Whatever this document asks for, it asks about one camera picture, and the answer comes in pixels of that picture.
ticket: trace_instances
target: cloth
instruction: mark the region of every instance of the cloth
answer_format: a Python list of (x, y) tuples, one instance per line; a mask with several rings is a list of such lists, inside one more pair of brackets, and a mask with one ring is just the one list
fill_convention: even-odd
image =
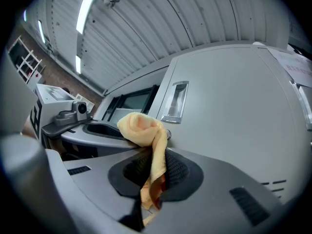
[(152, 146), (153, 159), (148, 180), (141, 189), (142, 206), (149, 209), (152, 204), (159, 209), (159, 197), (165, 190), (167, 133), (162, 123), (141, 113), (129, 113), (117, 123), (121, 134), (133, 143)]

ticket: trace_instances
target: window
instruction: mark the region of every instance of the window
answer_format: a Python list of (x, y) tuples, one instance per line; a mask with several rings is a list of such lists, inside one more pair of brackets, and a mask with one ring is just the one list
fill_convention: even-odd
[(159, 86), (115, 97), (102, 120), (116, 123), (131, 112), (148, 114)]
[(20, 37), (9, 49), (9, 55), (18, 74), (26, 83), (28, 83), (35, 71), (40, 73), (43, 70), (41, 60), (38, 60), (33, 51), (25, 46)]

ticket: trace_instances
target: door handle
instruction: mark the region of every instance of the door handle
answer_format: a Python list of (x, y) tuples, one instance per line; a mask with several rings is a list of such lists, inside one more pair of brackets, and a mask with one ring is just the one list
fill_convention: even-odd
[(181, 123), (188, 88), (189, 82), (186, 80), (175, 82), (172, 85), (161, 121)]

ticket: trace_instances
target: ceiling light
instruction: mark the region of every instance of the ceiling light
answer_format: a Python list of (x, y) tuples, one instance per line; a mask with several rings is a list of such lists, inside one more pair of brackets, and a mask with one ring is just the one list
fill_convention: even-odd
[(80, 64), (81, 64), (81, 59), (76, 56), (76, 71), (81, 74), (81, 70), (80, 70)]
[(43, 34), (43, 30), (42, 30), (42, 24), (41, 24), (40, 20), (38, 21), (38, 25), (39, 25), (39, 31), (40, 31), (41, 39), (42, 39), (43, 43), (45, 44), (44, 34)]
[(83, 34), (84, 26), (86, 24), (88, 12), (90, 10), (92, 2), (93, 2), (93, 0), (83, 0), (82, 1), (80, 11), (79, 11), (79, 15), (78, 15), (78, 20), (77, 20), (77, 26), (76, 26), (76, 29), (81, 34)]

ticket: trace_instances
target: window frame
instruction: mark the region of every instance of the window frame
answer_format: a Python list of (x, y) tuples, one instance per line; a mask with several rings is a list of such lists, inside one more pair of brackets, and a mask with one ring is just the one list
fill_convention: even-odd
[(114, 97), (113, 100), (111, 101), (109, 107), (107, 108), (104, 116), (102, 117), (102, 120), (105, 119), (105, 116), (107, 113), (110, 113), (107, 121), (110, 121), (116, 108), (121, 108), (121, 106), (124, 104), (125, 100), (129, 97), (134, 97), (134, 96), (140, 96), (140, 95), (146, 95), (148, 94), (147, 96), (147, 99), (142, 107), (142, 110), (141, 110), (141, 113), (147, 113), (148, 110), (150, 110), (151, 106), (152, 106), (152, 103), (154, 101), (154, 98), (157, 94), (157, 91), (159, 89), (159, 86), (157, 85), (154, 85), (153, 87), (151, 88), (146, 88), (146, 89), (142, 89), (142, 90), (139, 90), (139, 91), (135, 91), (135, 92), (132, 92), (132, 93), (129, 93), (129, 94), (126, 94), (126, 95), (121, 95), (119, 97)]

